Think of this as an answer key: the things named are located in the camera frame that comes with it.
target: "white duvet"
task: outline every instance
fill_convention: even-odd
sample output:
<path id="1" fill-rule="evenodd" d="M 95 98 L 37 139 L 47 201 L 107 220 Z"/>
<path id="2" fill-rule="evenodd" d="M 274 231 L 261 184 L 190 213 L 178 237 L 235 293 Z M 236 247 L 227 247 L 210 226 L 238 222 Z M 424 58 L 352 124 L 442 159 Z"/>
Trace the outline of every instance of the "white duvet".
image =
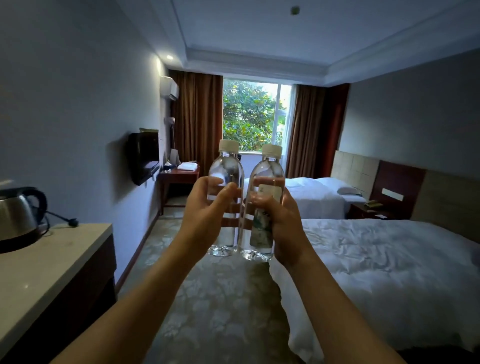
<path id="1" fill-rule="evenodd" d="M 394 349 L 480 344 L 480 245 L 410 220 L 317 219 L 303 227 L 340 287 Z M 298 291 L 275 258 L 270 274 L 290 325 L 289 347 L 306 362 L 322 360 Z"/>
<path id="2" fill-rule="evenodd" d="M 243 197 L 249 180 L 243 184 Z M 301 218 L 345 218 L 345 199 L 313 178 L 287 178 L 285 186 L 297 202 Z"/>

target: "floor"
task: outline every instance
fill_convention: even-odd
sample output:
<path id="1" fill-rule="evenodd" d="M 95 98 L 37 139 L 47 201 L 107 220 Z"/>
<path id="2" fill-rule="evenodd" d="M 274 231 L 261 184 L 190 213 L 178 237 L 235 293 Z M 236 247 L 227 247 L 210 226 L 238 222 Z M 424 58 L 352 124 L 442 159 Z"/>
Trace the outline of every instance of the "floor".
<path id="1" fill-rule="evenodd" d="M 182 205 L 185 197 L 170 199 Z M 183 208 L 167 207 L 119 297 L 141 281 L 178 232 Z M 153 363 L 300 363 L 268 263 L 206 255 L 182 284 L 145 358 Z"/>

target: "hand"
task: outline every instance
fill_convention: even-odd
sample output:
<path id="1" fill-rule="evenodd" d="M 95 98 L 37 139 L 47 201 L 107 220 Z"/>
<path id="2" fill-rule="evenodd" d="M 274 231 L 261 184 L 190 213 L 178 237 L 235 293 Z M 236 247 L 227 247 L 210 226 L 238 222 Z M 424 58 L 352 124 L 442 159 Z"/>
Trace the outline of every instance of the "hand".
<path id="1" fill-rule="evenodd" d="M 188 196 L 180 231 L 172 242 L 172 245 L 181 248 L 195 262 L 205 255 L 218 237 L 223 213 L 234 196 L 238 194 L 237 185 L 231 182 L 218 193 L 215 201 L 209 205 L 208 186 L 221 183 L 222 179 L 217 177 L 201 177 L 197 180 Z"/>
<path id="2" fill-rule="evenodd" d="M 287 188 L 283 190 L 282 204 L 272 196 L 252 195 L 252 204 L 268 212 L 272 219 L 275 240 L 275 258 L 290 269 L 299 261 L 316 255 L 301 224 L 297 203 Z"/>

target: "tree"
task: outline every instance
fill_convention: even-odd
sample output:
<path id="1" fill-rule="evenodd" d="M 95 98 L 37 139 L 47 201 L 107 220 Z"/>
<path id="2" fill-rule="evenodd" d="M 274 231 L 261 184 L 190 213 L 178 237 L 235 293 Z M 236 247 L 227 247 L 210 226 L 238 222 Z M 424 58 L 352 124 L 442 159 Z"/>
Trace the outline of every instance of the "tree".
<path id="1" fill-rule="evenodd" d="M 281 102 L 279 109 L 285 110 Z M 240 150 L 261 150 L 263 144 L 272 141 L 274 115 L 275 100 L 261 86 L 247 81 L 224 80 L 224 139 L 238 141 Z M 278 123 L 285 124 L 284 115 L 278 117 Z M 281 140 L 280 131 L 276 135 L 277 144 Z"/>

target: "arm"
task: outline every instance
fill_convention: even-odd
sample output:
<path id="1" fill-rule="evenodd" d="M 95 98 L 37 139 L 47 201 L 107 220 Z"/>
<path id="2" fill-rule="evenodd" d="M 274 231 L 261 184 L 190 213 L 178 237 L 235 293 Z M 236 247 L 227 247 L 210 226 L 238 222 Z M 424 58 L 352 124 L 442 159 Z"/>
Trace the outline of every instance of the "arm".
<path id="1" fill-rule="evenodd" d="M 295 200 L 285 189 L 282 205 L 254 196 L 272 217 L 275 257 L 297 287 L 327 363 L 405 363 L 384 343 L 345 295 L 307 239 Z"/>
<path id="2" fill-rule="evenodd" d="M 208 205 L 208 179 L 200 178 L 187 200 L 179 233 L 143 282 L 114 304 L 52 363 L 141 363 L 183 280 L 220 231 L 236 192 L 224 188 Z"/>

